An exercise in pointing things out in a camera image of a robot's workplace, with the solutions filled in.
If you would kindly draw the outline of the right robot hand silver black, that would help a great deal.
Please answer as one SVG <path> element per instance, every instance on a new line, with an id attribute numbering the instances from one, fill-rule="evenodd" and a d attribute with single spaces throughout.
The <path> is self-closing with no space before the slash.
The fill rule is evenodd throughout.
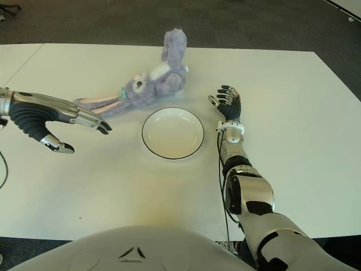
<path id="1" fill-rule="evenodd" d="M 226 121 L 240 121 L 241 100 L 235 88 L 222 85 L 216 97 L 209 95 L 209 102 L 224 116 Z"/>

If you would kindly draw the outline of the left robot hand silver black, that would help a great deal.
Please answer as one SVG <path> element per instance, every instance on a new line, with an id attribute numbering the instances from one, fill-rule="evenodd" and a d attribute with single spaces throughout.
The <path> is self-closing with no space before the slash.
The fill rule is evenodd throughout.
<path id="1" fill-rule="evenodd" d="M 8 116 L 26 135 L 53 152 L 72 154 L 74 148 L 61 142 L 47 128 L 46 122 L 80 124 L 108 134 L 112 128 L 95 113 L 70 101 L 37 93 L 1 88 L 1 116 Z"/>

